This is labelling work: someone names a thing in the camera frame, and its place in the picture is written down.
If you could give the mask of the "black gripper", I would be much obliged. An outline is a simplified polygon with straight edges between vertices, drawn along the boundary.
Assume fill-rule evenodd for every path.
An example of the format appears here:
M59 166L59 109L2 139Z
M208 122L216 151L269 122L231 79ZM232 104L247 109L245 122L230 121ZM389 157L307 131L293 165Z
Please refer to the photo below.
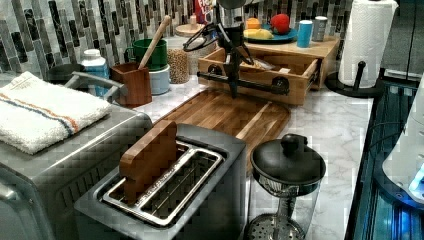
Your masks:
M230 27L225 27L222 23L216 25L218 46L225 50L226 58L224 71L227 76L228 85L233 99L237 97L239 81L239 58L248 64L253 65L254 60L249 49L244 44L244 24L237 22Z

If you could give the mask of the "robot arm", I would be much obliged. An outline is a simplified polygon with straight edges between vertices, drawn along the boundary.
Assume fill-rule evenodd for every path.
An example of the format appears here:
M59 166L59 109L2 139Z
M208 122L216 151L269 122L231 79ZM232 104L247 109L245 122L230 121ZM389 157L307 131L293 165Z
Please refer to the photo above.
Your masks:
M242 10L245 4L246 0L216 0L214 6L218 46L225 50L223 67L232 98L237 97L240 64L254 63L244 43L243 18L233 14L236 9Z

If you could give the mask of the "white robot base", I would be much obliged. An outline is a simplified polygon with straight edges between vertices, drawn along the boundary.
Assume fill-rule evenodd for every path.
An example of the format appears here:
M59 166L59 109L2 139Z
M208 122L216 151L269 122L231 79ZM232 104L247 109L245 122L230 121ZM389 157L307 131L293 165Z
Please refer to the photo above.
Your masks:
M420 80L404 131L382 164L387 178L423 205L424 177L424 79Z

